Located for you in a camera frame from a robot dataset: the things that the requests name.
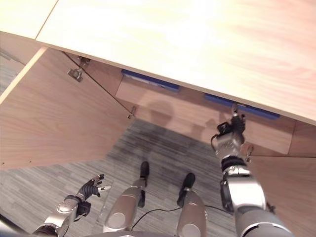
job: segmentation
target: metal hinge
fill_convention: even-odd
[[[132,116],[135,116],[135,112],[136,112],[136,106],[133,106],[133,107],[132,107],[132,111],[131,111],[130,115],[127,116],[127,118],[128,118],[128,119],[131,119]]]
[[[67,74],[69,76],[71,76],[73,79],[75,79],[76,81],[78,82],[81,82],[82,81],[82,72],[83,72],[83,67],[89,65],[90,63],[90,59],[89,58],[84,58],[84,57],[81,57],[81,56],[78,56],[78,59],[80,60],[80,63],[79,63],[79,68],[77,69],[69,69],[69,71],[67,72]]]

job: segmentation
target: black cable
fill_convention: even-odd
[[[213,140],[214,140],[214,138],[217,137],[217,136],[218,136],[218,134],[215,134],[215,135],[212,136],[212,138],[211,138],[211,146],[212,146],[214,152],[216,152],[216,149],[215,149],[215,147],[214,147],[214,145],[213,145]]]
[[[223,210],[223,209],[220,209],[220,208],[218,208],[218,207],[215,207],[215,206],[211,206],[211,205],[205,205],[205,207],[211,207],[211,208],[214,208],[214,209],[216,209],[216,210],[219,210],[219,211],[223,211],[223,212],[225,212],[225,213],[228,213],[228,214],[230,214],[231,215],[231,213],[230,212],[228,212],[228,211],[225,211],[225,210]],[[176,211],[176,210],[179,210],[179,209],[181,209],[182,207],[178,207],[178,208],[176,208],[176,209],[172,209],[172,210],[163,210],[163,209],[154,209],[154,210],[150,210],[150,211],[148,211],[148,212],[146,212],[144,215],[142,215],[137,221],[136,221],[136,223],[133,225],[133,227],[132,227],[132,229],[131,229],[131,231],[134,229],[134,227],[138,224],[138,222],[140,222],[140,220],[141,219],[143,219],[147,214],[149,214],[149,213],[151,213],[151,212],[153,212],[153,211],[165,211],[165,212],[170,212],[170,211]]]
[[[134,227],[138,224],[138,222],[140,222],[141,219],[143,219],[143,217],[145,217],[147,214],[153,212],[153,211],[165,211],[165,212],[170,212],[170,211],[176,211],[176,210],[179,210],[181,209],[182,207],[178,207],[176,209],[172,209],[172,210],[163,210],[163,209],[154,209],[154,210],[150,210],[148,212],[146,212],[144,215],[142,215],[137,221],[136,223],[133,225],[131,231],[134,229]]]
[[[229,211],[226,211],[226,210],[220,209],[220,208],[215,207],[215,206],[205,205],[205,207],[211,207],[211,208],[214,208],[214,209],[216,209],[216,210],[219,210],[219,211],[222,211],[222,212],[225,212],[225,213],[227,213],[227,214],[232,215],[232,213],[230,213]]]

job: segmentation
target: open cabinet door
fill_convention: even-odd
[[[133,121],[63,52],[42,47],[0,97],[1,169],[102,159]]]

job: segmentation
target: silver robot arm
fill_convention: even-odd
[[[110,185],[98,187],[97,185],[102,183],[102,179],[104,179],[103,174],[97,175],[85,183],[75,196],[67,196],[45,220],[45,223],[39,226],[33,234],[63,237],[72,222],[89,214],[91,204],[86,200],[91,195],[100,197],[100,191],[111,188]]]
[[[238,237],[294,237],[292,232],[276,215],[266,210],[267,202],[260,183],[248,169],[240,152],[244,143],[244,116],[233,108],[231,123],[218,127],[217,148],[212,144],[220,159],[223,171],[221,198],[223,207],[235,215]]]

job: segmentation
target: wooden desk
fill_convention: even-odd
[[[316,125],[311,1],[59,0],[37,40]]]
[[[0,0],[0,31],[35,39],[58,0]]]

